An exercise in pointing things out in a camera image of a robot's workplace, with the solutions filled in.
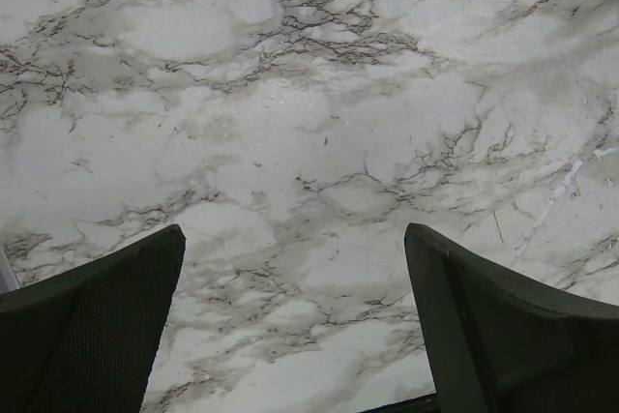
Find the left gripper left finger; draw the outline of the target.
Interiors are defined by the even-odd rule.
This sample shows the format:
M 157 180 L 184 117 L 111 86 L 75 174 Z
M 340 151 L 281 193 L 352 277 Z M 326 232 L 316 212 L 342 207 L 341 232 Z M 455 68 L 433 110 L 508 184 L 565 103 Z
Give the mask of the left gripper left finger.
M 2 411 L 139 411 L 185 249 L 172 224 L 2 294 Z

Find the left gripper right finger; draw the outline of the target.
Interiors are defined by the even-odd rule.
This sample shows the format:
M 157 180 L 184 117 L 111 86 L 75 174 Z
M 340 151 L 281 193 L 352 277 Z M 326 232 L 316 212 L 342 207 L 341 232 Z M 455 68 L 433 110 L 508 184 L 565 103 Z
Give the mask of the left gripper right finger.
M 404 247 L 443 412 L 615 412 L 618 309 L 485 259 L 430 227 Z

